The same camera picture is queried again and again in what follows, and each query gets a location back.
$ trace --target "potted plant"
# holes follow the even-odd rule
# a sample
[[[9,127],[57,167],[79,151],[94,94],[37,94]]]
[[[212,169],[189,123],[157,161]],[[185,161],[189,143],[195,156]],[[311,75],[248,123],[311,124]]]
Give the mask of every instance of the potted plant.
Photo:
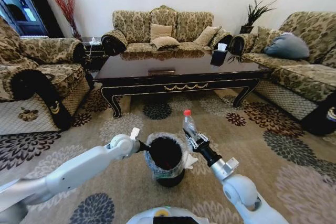
[[[274,10],[275,8],[270,8],[270,6],[275,2],[274,0],[267,5],[261,5],[262,1],[259,3],[257,0],[254,0],[254,6],[248,5],[248,19],[245,25],[243,25],[240,29],[241,34],[249,34],[253,29],[253,23],[261,17],[262,14],[269,12],[270,10]]]

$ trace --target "sofa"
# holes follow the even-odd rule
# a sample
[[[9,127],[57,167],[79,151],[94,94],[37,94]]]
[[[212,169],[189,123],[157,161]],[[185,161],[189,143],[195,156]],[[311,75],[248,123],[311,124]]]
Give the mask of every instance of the sofa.
[[[92,87],[77,39],[21,39],[0,18],[0,135],[59,131]]]
[[[321,135],[333,132],[336,123],[326,115],[336,106],[336,13],[296,12],[279,30],[303,39],[309,58],[289,60],[250,53],[258,34],[236,36],[231,53],[273,70],[256,91],[294,116],[304,129]]]
[[[102,45],[106,54],[121,54],[124,60],[201,57],[203,50],[216,49],[218,43],[229,44],[232,40],[232,35],[221,29],[208,46],[193,43],[207,26],[212,26],[214,15],[209,12],[177,12],[162,5],[151,12],[116,10],[112,17],[114,29],[102,36]],[[150,44],[151,24],[172,26],[172,37],[181,43],[179,48],[158,51]]]

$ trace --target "coffee table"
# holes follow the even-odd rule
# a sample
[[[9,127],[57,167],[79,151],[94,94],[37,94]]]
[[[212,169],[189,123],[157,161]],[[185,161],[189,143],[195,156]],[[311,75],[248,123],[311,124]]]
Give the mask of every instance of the coffee table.
[[[243,88],[233,102],[237,108],[270,73],[262,65],[218,51],[164,60],[124,60],[117,55],[106,61],[95,82],[102,83],[101,94],[111,105],[113,117],[119,118],[116,97],[120,95]]]

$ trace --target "carpet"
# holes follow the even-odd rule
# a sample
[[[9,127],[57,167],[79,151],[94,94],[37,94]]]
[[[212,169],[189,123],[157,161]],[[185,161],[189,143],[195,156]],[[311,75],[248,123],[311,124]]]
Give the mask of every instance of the carpet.
[[[235,157],[237,173],[252,179],[267,202],[290,223],[335,223],[336,146],[309,134],[289,116],[255,94],[232,108],[235,90],[119,97],[123,116],[112,110],[95,87],[64,132],[0,136],[0,183],[40,177],[63,162],[119,133],[141,129],[170,132],[184,140],[183,110],[191,109],[200,132],[224,160]],[[222,187],[199,154],[174,188],[160,186],[144,154],[115,161],[97,177],[49,201],[29,207],[24,224],[126,223],[159,206],[189,209],[211,222],[242,223]]]

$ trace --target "plastic bottle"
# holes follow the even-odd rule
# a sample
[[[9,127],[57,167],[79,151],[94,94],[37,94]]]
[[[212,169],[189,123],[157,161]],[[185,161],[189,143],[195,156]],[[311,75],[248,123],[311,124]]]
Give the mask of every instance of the plastic bottle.
[[[191,110],[185,110],[183,112],[184,120],[183,120],[183,129],[194,138],[197,135],[197,128],[193,118],[191,117]]]

